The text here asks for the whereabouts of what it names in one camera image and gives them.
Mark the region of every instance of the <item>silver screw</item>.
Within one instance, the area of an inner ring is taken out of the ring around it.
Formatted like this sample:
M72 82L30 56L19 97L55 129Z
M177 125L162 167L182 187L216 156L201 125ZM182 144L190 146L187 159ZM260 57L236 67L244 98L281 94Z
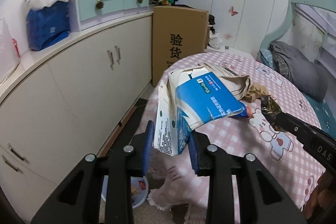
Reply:
M207 150L210 151L210 152L216 152L217 151L217 146L215 146L213 144L208 145Z
M255 161L255 155L253 154L247 154L245 156L245 158L248 160L248 161Z
M134 150L134 147L131 146L131 145L126 145L126 146L124 147L124 151L125 151L126 153L131 153L133 150Z
M94 161L95 158L96 158L96 156L95 156L94 154L87 154L87 155L85 156L85 160L88 161L88 162L92 162L92 161Z

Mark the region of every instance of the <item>plaid pillow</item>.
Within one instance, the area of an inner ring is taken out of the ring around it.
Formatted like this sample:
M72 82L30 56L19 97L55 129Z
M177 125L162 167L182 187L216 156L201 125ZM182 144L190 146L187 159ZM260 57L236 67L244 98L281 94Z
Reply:
M276 71L287 80L290 80L291 71L289 70L289 66L286 61L279 54L274 54L273 58L276 64Z
M260 50L260 59L266 65L267 67L271 68L272 70L275 69L274 63L273 63L273 55L272 52L269 49L262 48Z

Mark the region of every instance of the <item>brown baseboard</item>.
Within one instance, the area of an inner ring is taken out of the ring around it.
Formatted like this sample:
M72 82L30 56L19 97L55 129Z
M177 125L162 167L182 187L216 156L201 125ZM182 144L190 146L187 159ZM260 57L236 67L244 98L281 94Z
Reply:
M120 120L120 123L114 128L111 134L108 136L102 147L99 149L97 156L104 157L108 150L110 149L111 145L115 142L120 132L123 130L125 124L128 122L134 111L136 110L136 106L132 106L128 109L124 117Z

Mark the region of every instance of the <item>large brown cardboard box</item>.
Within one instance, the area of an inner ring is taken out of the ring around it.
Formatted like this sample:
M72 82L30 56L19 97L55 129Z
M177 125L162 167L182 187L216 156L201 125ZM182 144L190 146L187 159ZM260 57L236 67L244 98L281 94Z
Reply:
M176 61L204 52L209 13L203 10L159 6L153 14L153 86Z

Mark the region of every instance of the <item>cartoon bear print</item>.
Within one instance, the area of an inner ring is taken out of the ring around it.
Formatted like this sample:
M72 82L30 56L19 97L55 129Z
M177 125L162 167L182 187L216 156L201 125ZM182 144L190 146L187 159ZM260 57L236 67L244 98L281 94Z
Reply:
M222 61L222 62L220 63L220 65L221 65L222 67L225 67L225 68L228 68L228 69L235 69L235 67L233 67L233 65L231 65L230 63L227 63L226 61Z
M254 68L261 72L263 75L265 75L268 79L270 79L272 82L276 83L278 86L282 86L282 81L272 72L267 67L258 67L254 66Z
M255 113L253 113L253 118L250 119L250 125L256 128L260 137L265 142L271 143L272 148L270 153L273 159L280 160L284 149L289 152L293 151L292 140L284 132L275 131L261 113L260 109L257 108Z
M305 197L304 197L304 201L307 202L309 200L310 194L311 192L313 192L314 188L315 188L315 183L314 183L314 176L310 176L309 179L307 180L307 188L305 189L304 193L305 193Z
M299 100L299 105L304 112L308 111L308 108L307 108L305 102L303 102L302 100Z

